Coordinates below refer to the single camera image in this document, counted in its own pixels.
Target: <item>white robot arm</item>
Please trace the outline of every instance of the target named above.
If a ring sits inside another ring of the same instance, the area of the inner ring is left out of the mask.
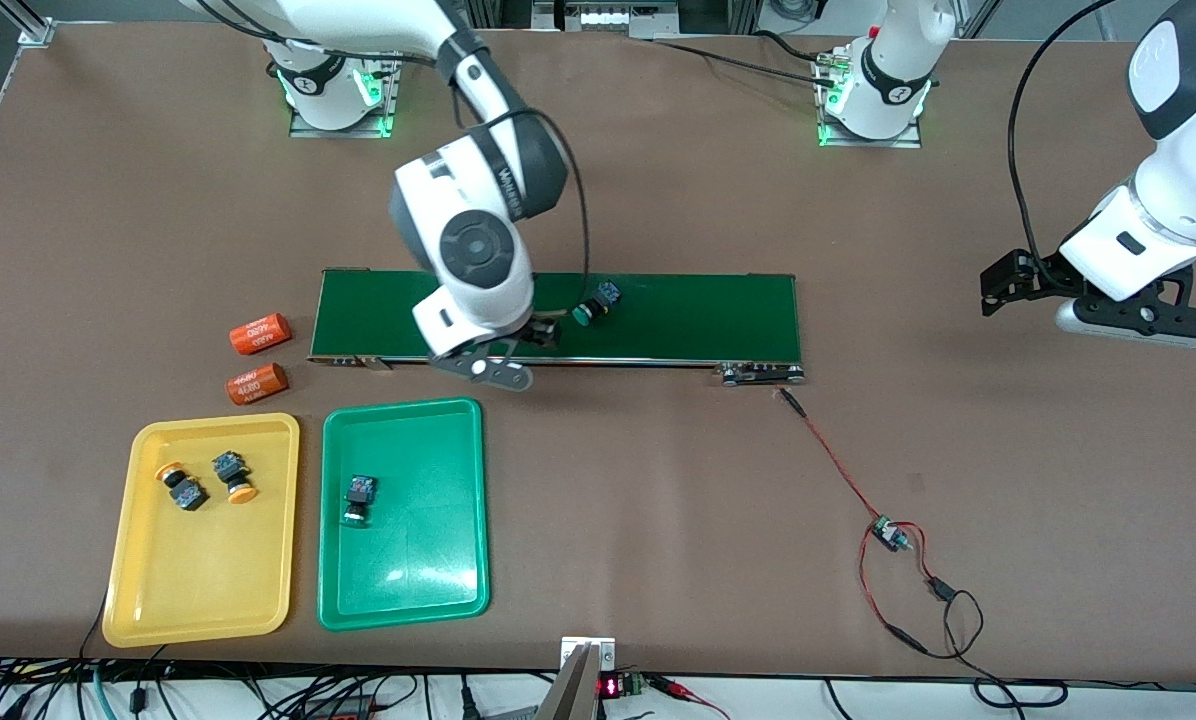
[[[909,127],[930,91],[930,73],[954,37],[947,0],[887,0],[877,33],[835,49],[848,71],[825,111],[867,140],[890,140]]]
[[[1196,347],[1196,309],[1188,306],[1196,260],[1196,0],[1166,10],[1139,42],[1127,77],[1157,140],[1154,154],[1107,193],[1058,255],[1014,251],[986,270],[982,309],[991,315],[1011,300],[1068,295],[1056,315],[1064,331]],[[1174,299],[1163,299],[1173,285]]]
[[[371,109],[356,77],[403,53],[432,60],[483,124],[393,172],[389,214],[439,288],[411,311],[434,365],[475,382],[524,389],[512,364],[444,364],[531,319],[531,263],[514,222],[551,209],[567,167],[557,141],[506,81],[483,41],[447,0],[181,0],[252,29],[273,55],[297,111],[315,127],[354,124]],[[502,365],[511,372],[494,372]]]

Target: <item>wire connector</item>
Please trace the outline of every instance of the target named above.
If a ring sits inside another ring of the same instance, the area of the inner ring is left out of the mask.
[[[945,580],[941,580],[935,575],[927,578],[927,584],[930,585],[930,592],[936,593],[936,597],[940,598],[941,602],[954,602],[954,594],[958,594],[958,591],[954,591],[953,585],[945,582]]]
[[[803,409],[803,404],[799,404],[798,399],[794,397],[794,393],[787,391],[787,389],[785,388],[776,388],[776,392],[779,392],[781,397],[785,397],[785,402],[787,402],[789,407],[793,407],[794,413],[798,413],[799,417],[804,420],[807,419],[807,410]]]
[[[150,707],[150,701],[145,697],[145,688],[133,689],[130,697],[127,697],[127,712],[132,715],[140,715],[140,710]]]
[[[909,550],[909,536],[905,535],[904,530],[891,521],[891,518],[886,515],[878,515],[877,520],[873,520],[873,537],[878,538],[884,547],[891,553],[898,550]]]
[[[685,685],[675,683],[675,681],[666,678],[665,675],[643,673],[643,679],[647,681],[647,685],[654,689],[654,691],[665,692],[675,700],[690,702],[688,698],[690,697],[691,691],[689,691]]]
[[[474,702],[474,691],[469,685],[460,688],[460,702],[464,704],[464,715],[460,720],[483,720],[482,712],[478,712],[478,703]]]
[[[909,647],[913,647],[917,652],[923,653],[923,655],[930,655],[930,652],[927,649],[927,647],[923,646],[921,642],[919,642],[919,640],[913,635],[910,635],[909,633],[905,633],[904,630],[902,630],[897,626],[892,626],[891,623],[886,623],[885,628],[887,629],[889,633],[895,635],[896,639],[898,639],[898,641],[905,643]]]

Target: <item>green led light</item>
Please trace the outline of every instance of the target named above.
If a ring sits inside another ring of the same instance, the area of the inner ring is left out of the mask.
[[[354,72],[354,85],[359,86],[362,100],[368,105],[377,105],[380,102],[380,84],[370,73]]]

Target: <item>orange battery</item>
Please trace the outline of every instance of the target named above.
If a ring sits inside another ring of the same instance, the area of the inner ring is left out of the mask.
[[[246,405],[249,402],[287,389],[287,373],[279,364],[261,365],[251,372],[233,378],[232,382],[224,383],[224,389],[234,405]]]
[[[234,350],[242,355],[251,355],[252,352],[261,352],[266,347],[288,340],[291,340],[291,327],[287,325],[287,318],[283,318],[282,313],[268,315],[228,331],[228,342],[233,343]]]

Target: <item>metal bracket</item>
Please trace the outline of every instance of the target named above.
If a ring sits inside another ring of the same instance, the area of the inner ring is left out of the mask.
[[[559,667],[567,664],[570,653],[576,651],[576,646],[581,643],[587,643],[588,646],[597,646],[598,648],[598,669],[603,673],[611,673],[616,670],[616,637],[562,637],[562,646],[559,651],[560,660]]]
[[[505,343],[508,347],[505,350],[505,356],[493,359],[493,356],[489,356],[490,350],[498,343]],[[514,354],[515,347],[515,340],[480,342],[472,350],[465,352],[462,355],[429,355],[429,365],[433,365],[434,370],[441,370],[444,373],[465,378],[470,383],[484,383],[489,384],[489,386],[512,389],[512,391],[521,392],[524,389],[531,388],[531,379],[533,377],[531,377],[531,370],[526,370],[520,364],[514,364],[514,361],[509,360],[509,356]]]
[[[55,35],[55,22],[37,14],[26,0],[0,0],[0,12],[22,29],[22,47],[45,47]]]
[[[356,360],[366,370],[373,370],[373,372],[377,372],[377,373],[388,373],[388,372],[391,372],[391,370],[393,370],[393,366],[391,364],[386,364],[386,361],[384,361],[379,356],[359,355],[359,356],[356,356]]]
[[[801,365],[722,364],[718,366],[718,373],[722,374],[722,388],[773,386],[780,383],[798,386],[807,382]]]
[[[18,38],[17,44],[20,47],[47,47],[51,44],[55,39],[55,20],[51,18],[42,18],[45,24],[42,29],[41,35],[31,35],[29,32],[22,32],[22,37]]]
[[[535,720],[593,720],[602,671],[616,667],[615,639],[562,637],[562,659]]]

